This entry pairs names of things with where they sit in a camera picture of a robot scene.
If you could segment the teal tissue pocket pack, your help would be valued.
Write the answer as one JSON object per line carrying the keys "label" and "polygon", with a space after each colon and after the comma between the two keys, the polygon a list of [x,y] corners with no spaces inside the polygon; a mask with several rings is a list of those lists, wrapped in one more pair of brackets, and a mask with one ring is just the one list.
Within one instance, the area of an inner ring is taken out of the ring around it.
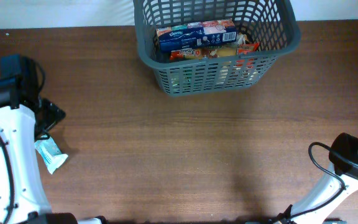
{"label": "teal tissue pocket pack", "polygon": [[43,139],[36,140],[35,149],[41,155],[50,174],[53,174],[68,159],[68,155],[62,153],[54,139],[46,135]]}

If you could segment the Kleenex tissue multipack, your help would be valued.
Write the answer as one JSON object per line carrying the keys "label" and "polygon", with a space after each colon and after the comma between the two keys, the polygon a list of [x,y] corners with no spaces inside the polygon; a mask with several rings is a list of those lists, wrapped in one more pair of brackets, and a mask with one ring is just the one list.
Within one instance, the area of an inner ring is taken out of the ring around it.
{"label": "Kleenex tissue multipack", "polygon": [[156,29],[162,52],[187,48],[222,45],[237,39],[237,30],[231,19],[191,22]]}

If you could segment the San Remo spaghetti packet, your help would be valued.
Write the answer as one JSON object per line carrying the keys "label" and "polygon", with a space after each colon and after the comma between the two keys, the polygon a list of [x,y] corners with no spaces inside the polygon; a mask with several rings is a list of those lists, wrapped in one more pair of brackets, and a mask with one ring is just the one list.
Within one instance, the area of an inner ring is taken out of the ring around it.
{"label": "San Remo spaghetti packet", "polygon": [[179,62],[183,60],[201,60],[213,59],[220,57],[230,57],[241,54],[248,54],[255,52],[259,48],[259,43],[251,44],[226,44],[220,46],[202,47],[198,49],[181,49],[174,50],[170,53],[170,62]]}

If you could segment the grey plastic lattice basket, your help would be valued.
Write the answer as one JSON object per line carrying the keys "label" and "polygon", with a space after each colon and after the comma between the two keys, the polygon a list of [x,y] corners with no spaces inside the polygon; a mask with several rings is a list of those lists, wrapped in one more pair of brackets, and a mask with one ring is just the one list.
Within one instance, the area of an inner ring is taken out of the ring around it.
{"label": "grey plastic lattice basket", "polygon": [[[289,0],[134,0],[133,5],[139,57],[170,96],[249,88],[276,59],[294,51],[301,39]],[[258,49],[229,57],[179,61],[171,61],[159,49],[158,28],[220,19],[232,20],[238,32],[259,44]]]}

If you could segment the beige snack pouch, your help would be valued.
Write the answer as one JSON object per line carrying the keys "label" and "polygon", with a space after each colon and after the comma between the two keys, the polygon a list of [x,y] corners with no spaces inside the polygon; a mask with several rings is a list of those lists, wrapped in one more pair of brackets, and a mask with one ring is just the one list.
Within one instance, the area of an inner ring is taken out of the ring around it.
{"label": "beige snack pouch", "polygon": [[245,45],[245,44],[249,44],[250,41],[248,40],[248,37],[245,34],[238,32],[236,35],[235,43],[236,45]]}

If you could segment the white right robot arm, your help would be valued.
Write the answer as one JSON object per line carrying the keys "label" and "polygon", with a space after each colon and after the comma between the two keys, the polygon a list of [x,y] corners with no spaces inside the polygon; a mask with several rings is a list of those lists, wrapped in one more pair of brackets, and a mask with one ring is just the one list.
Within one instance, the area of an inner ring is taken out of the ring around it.
{"label": "white right robot arm", "polygon": [[[312,150],[316,146],[329,152],[328,168],[319,165],[313,157]],[[324,223],[348,196],[358,191],[357,137],[341,133],[331,146],[313,142],[308,147],[308,154],[324,175],[305,197],[290,205],[273,223]]]}

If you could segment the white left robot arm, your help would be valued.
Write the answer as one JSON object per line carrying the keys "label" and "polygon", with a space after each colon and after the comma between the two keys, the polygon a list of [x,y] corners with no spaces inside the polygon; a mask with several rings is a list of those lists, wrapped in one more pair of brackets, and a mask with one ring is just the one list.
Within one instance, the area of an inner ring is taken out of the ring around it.
{"label": "white left robot arm", "polygon": [[42,67],[29,57],[10,55],[0,64],[0,223],[76,223],[71,213],[54,213],[37,162],[49,131],[65,112],[40,96]]}

